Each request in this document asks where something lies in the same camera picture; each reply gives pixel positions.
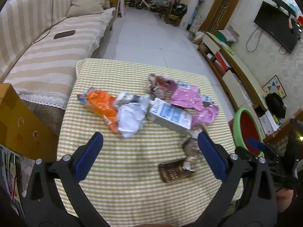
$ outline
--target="pink plastic bag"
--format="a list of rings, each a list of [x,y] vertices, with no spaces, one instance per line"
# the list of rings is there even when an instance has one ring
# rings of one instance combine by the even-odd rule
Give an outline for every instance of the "pink plastic bag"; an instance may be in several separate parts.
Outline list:
[[[201,111],[197,111],[192,116],[191,127],[195,127],[197,124],[211,124],[219,113],[219,108],[213,103],[211,106],[204,107]]]
[[[194,108],[198,111],[203,109],[199,88],[182,81],[178,81],[177,89],[173,93],[170,103],[184,108]]]

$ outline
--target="wall-mounted flat screen tv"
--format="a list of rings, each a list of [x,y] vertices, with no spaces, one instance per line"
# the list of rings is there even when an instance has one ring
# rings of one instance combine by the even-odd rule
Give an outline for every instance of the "wall-mounted flat screen tv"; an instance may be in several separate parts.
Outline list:
[[[275,6],[263,1],[254,22],[271,34],[291,53],[300,39],[302,28],[291,20],[293,30],[288,25],[288,15]]]

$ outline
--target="sofa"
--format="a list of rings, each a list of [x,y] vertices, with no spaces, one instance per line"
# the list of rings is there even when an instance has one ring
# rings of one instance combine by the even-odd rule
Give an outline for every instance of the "sofa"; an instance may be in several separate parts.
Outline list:
[[[72,0],[11,0],[0,12],[0,83],[11,83],[57,135],[75,83],[76,63],[96,56],[116,18],[115,8],[67,18],[71,5]],[[70,30],[75,34],[53,39]]]

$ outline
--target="green and white tablecloth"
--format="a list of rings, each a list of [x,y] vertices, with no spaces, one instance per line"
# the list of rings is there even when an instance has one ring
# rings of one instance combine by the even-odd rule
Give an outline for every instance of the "green and white tablecloth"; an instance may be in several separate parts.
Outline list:
[[[193,163],[196,173],[188,178],[163,183],[158,164],[185,154],[178,145],[181,135],[147,121],[131,138],[113,134],[97,115],[87,110],[76,95],[90,86],[117,96],[121,91],[146,94],[150,73],[167,73],[200,88],[202,95],[212,97],[219,106],[215,121],[207,126],[209,136],[229,152],[235,149],[218,98],[207,77],[164,67],[105,59],[84,59],[77,64],[73,88],[61,128],[58,159],[72,154],[99,131],[104,136],[103,148],[86,180],[80,185],[102,217],[113,227],[143,223],[171,223],[182,226],[194,222],[216,194],[221,181],[215,179],[204,157]],[[57,187],[67,211],[75,214],[62,184]],[[239,198],[239,186],[234,198]]]

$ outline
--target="orange plastic wrapper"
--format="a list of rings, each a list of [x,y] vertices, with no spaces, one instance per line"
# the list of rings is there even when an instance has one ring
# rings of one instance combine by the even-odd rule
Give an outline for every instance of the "orange plastic wrapper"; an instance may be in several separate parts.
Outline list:
[[[80,98],[83,97],[87,100],[85,106],[102,117],[112,132],[118,133],[117,111],[113,106],[116,98],[107,93],[107,91],[91,88],[86,94],[82,94]]]

